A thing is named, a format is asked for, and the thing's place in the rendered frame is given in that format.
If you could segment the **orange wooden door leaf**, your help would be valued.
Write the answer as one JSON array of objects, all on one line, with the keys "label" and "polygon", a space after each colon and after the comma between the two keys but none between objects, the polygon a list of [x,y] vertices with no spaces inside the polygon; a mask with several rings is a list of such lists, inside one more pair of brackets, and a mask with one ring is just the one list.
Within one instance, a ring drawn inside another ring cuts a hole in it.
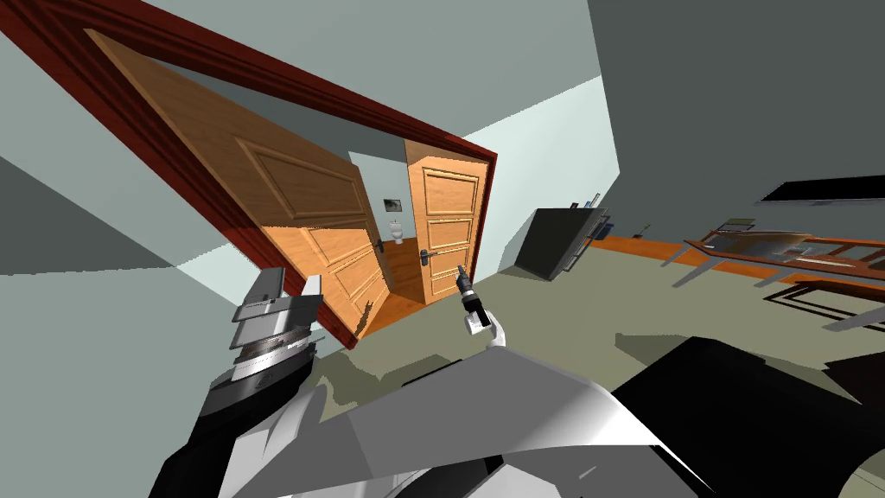
[{"label": "orange wooden door leaf", "polygon": [[420,265],[423,301],[433,304],[458,291],[458,265],[471,271],[488,165],[411,140],[404,151],[418,250],[439,252]]}]

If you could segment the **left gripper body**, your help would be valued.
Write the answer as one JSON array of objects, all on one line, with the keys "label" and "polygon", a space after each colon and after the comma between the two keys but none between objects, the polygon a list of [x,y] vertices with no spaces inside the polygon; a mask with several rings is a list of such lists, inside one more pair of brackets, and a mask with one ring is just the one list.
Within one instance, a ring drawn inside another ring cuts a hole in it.
[{"label": "left gripper body", "polygon": [[280,297],[238,307],[232,322],[238,324],[230,349],[246,347],[267,337],[309,329],[316,321],[323,295]]}]

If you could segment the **black framed floor rug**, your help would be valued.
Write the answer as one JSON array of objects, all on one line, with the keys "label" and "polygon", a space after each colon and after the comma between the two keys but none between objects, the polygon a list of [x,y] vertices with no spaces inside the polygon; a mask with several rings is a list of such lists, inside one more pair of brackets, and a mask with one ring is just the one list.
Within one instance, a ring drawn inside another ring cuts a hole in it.
[{"label": "black framed floor rug", "polygon": [[885,306],[885,288],[805,278],[764,299],[790,309],[841,321]]}]

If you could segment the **black flat wall screen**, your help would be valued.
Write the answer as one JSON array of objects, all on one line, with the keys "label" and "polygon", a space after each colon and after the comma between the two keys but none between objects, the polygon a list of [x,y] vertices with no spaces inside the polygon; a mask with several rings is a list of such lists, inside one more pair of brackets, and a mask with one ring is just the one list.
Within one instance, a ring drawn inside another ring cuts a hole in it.
[{"label": "black flat wall screen", "polygon": [[863,204],[885,201],[885,175],[783,182],[760,204]]}]

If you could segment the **dark grey cabinet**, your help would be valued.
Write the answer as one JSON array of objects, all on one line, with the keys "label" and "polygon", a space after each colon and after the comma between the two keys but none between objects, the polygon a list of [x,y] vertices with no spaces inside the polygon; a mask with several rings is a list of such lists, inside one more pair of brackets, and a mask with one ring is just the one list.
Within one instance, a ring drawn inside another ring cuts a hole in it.
[{"label": "dark grey cabinet", "polygon": [[553,281],[573,269],[608,219],[604,207],[539,208],[514,265],[534,277]]}]

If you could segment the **brown wooden door leaf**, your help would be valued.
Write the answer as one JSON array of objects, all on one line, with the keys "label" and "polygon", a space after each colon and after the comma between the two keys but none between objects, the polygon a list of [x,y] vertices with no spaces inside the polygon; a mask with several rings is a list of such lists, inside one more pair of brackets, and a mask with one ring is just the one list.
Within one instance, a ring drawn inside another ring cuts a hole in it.
[{"label": "brown wooden door leaf", "polygon": [[359,169],[95,30],[89,37],[202,168],[304,277],[356,342],[389,296],[388,264]]}]

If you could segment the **brown wooden table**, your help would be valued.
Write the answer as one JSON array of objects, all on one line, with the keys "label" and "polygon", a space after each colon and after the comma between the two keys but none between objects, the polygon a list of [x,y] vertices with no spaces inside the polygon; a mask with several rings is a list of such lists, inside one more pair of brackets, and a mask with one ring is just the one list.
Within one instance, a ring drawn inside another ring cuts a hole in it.
[{"label": "brown wooden table", "polygon": [[797,284],[800,291],[822,290],[881,302],[878,308],[825,325],[830,331],[885,325],[885,241],[819,238],[801,232],[729,230],[722,226],[700,240],[687,239],[661,265],[694,250],[706,260],[672,286],[678,288],[725,262],[774,271],[755,286],[798,275],[813,276]]}]

